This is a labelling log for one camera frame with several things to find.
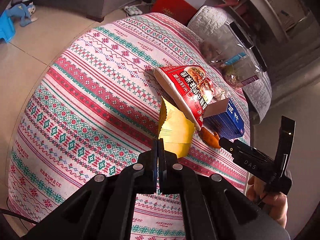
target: blue plush toy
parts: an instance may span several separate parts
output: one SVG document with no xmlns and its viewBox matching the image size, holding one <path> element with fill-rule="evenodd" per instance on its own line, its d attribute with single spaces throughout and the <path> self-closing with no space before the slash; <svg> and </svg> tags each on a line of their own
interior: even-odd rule
<svg viewBox="0 0 320 240">
<path fill-rule="evenodd" d="M 37 17 L 31 17 L 31 15 L 35 12 L 36 7 L 33 5 L 33 2 L 26 6 L 24 3 L 19 3 L 13 6 L 10 9 L 6 10 L 7 16 L 11 17 L 19 17 L 21 18 L 20 26 L 24 27 L 31 22 L 36 21 Z"/>
</svg>

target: patterned tablecloth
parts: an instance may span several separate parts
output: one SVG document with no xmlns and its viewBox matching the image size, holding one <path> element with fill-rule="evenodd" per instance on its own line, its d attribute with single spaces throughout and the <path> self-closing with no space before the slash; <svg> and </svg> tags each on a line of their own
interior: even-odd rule
<svg viewBox="0 0 320 240">
<path fill-rule="evenodd" d="M 11 208 L 40 221 L 95 174 L 115 175 L 150 150 L 164 93 L 153 76 L 156 66 L 202 66 L 214 84 L 230 91 L 245 124 L 241 140 L 249 143 L 244 95 L 204 62 L 199 41 L 157 13 L 119 20 L 78 38 L 48 70 L 25 109 L 9 168 Z M 207 176 L 220 173 L 244 189 L 246 171 L 197 133 L 179 162 Z M 184 238 L 179 195 L 137 196 L 131 239 Z"/>
</svg>

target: yellow plastic wrapper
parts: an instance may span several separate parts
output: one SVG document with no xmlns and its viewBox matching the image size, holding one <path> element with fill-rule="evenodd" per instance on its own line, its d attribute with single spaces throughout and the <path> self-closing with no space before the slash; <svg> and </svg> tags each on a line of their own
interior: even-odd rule
<svg viewBox="0 0 320 240">
<path fill-rule="evenodd" d="M 178 108 L 162 98 L 158 139 L 163 139 L 164 150 L 175 153 L 178 158 L 187 156 L 194 131 L 194 123 Z"/>
</svg>

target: metal pin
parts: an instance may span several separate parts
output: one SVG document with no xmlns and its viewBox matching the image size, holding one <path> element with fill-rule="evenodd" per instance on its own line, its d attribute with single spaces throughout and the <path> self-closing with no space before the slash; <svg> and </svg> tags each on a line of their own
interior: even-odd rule
<svg viewBox="0 0 320 240">
<path fill-rule="evenodd" d="M 214 181 L 221 181 L 222 177 L 219 174 L 212 174 L 211 179 Z"/>
<path fill-rule="evenodd" d="M 172 168 L 174 168 L 177 171 L 182 170 L 183 166 L 180 163 L 175 163 L 174 165 L 172 165 Z"/>
<path fill-rule="evenodd" d="M 135 165 L 133 165 L 133 169 L 136 171 L 139 171 L 143 168 L 143 165 L 141 163 L 136 163 Z"/>
<path fill-rule="evenodd" d="M 96 182 L 102 182 L 104 180 L 104 176 L 102 174 L 98 174 L 94 176 L 94 181 Z"/>
</svg>

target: blue plastic object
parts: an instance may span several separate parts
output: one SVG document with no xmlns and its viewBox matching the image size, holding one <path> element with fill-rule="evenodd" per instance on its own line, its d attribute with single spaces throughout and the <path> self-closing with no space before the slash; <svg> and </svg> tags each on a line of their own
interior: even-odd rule
<svg viewBox="0 0 320 240">
<path fill-rule="evenodd" d="M 12 20 L 7 16 L 4 11 L 0 17 L 0 39 L 3 38 L 5 42 L 9 42 L 15 35 L 16 30 L 14 29 Z"/>
</svg>

